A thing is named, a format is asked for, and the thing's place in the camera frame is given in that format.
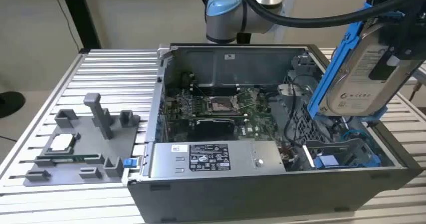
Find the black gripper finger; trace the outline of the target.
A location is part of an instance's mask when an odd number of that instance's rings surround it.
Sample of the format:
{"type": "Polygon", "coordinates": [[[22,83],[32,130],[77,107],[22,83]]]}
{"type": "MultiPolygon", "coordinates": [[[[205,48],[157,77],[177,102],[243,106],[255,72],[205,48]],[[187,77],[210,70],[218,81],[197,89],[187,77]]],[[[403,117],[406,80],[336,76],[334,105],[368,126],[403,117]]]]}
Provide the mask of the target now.
{"type": "Polygon", "coordinates": [[[384,81],[387,80],[388,76],[391,75],[392,71],[395,70],[394,66],[388,66],[386,63],[394,54],[394,49],[388,48],[383,53],[375,67],[372,68],[368,79],[374,81],[384,81]]]}

